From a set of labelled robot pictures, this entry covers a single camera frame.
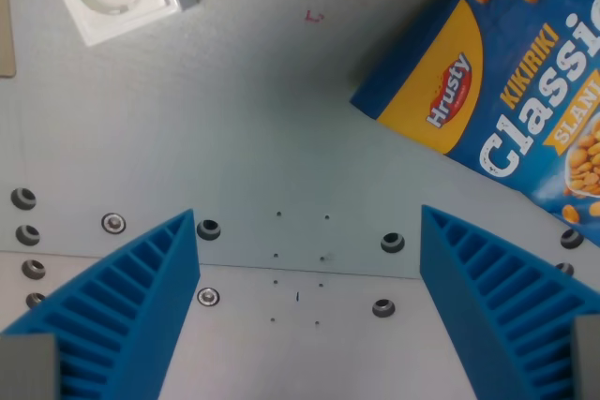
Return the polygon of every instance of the table surface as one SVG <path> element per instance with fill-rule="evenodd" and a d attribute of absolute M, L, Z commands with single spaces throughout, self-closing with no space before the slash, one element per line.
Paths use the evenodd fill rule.
<path fill-rule="evenodd" d="M 600 287 L 600 252 L 522 195 L 352 107 L 425 0 L 201 0 L 86 48 L 62 0 L 11 0 L 18 74 L 0 81 L 0 250 L 101 257 L 193 208 L 206 264 L 419 277 L 422 204 Z M 32 211 L 8 200 L 37 196 Z M 118 236 L 100 219 L 127 221 Z M 398 232 L 406 247 L 380 248 Z"/>

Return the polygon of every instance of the red mark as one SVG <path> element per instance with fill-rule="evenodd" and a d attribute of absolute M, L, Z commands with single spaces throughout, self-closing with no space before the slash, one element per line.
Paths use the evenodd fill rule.
<path fill-rule="evenodd" d="M 325 19 L 325 17 L 322 14 L 319 14 L 319 16 L 317 16 L 317 19 L 311 17 L 310 10 L 307 11 L 307 16 L 304 18 L 304 20 L 307 22 L 320 22 L 321 19 Z"/>

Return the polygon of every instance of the metal screw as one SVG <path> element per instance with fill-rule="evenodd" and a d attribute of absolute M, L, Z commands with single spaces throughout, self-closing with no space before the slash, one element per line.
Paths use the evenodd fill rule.
<path fill-rule="evenodd" d="M 198 302 L 202 306 L 215 306 L 220 300 L 220 295 L 216 289 L 203 288 L 198 292 Z"/>
<path fill-rule="evenodd" d="M 108 213 L 102 217 L 102 228 L 110 234 L 119 234 L 125 231 L 125 219 L 117 213 Z"/>

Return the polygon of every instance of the socket hole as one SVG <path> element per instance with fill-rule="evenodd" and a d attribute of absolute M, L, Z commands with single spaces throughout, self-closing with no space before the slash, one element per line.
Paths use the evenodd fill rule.
<path fill-rule="evenodd" d="M 12 191 L 10 200 L 20 210 L 31 210 L 36 206 L 37 200 L 33 192 L 26 187 L 20 187 Z"/>
<path fill-rule="evenodd" d="M 215 220 L 206 219 L 198 224 L 196 232 L 205 241 L 215 241 L 221 235 L 221 226 Z"/>
<path fill-rule="evenodd" d="M 399 233 L 387 233 L 380 243 L 385 253 L 397 253 L 404 248 L 404 237 Z"/>
<path fill-rule="evenodd" d="M 31 225 L 21 225 L 15 234 L 21 244 L 31 246 L 39 243 L 39 231 Z"/>

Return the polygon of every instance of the blue snack bag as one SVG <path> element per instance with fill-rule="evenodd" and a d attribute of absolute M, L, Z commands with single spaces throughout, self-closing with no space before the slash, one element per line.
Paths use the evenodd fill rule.
<path fill-rule="evenodd" d="M 600 0 L 437 0 L 352 98 L 600 244 Z"/>

